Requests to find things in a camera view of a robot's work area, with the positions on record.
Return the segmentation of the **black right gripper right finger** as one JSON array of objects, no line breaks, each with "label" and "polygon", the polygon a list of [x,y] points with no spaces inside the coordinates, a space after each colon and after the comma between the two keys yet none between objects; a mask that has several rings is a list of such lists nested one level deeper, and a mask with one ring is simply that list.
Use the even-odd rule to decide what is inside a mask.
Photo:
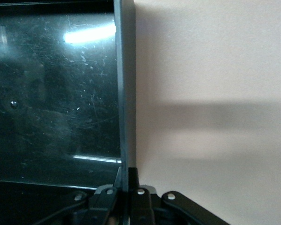
[{"label": "black right gripper right finger", "polygon": [[151,194],[139,184],[138,169],[128,168],[129,199],[128,212],[131,225],[156,225]]}]

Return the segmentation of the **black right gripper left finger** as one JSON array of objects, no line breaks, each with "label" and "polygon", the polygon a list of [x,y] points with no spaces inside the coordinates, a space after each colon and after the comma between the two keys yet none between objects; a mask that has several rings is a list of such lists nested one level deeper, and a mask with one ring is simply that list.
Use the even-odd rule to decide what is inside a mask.
[{"label": "black right gripper left finger", "polygon": [[87,200],[86,208],[73,213],[73,225],[106,225],[118,198],[118,188],[100,186]]}]

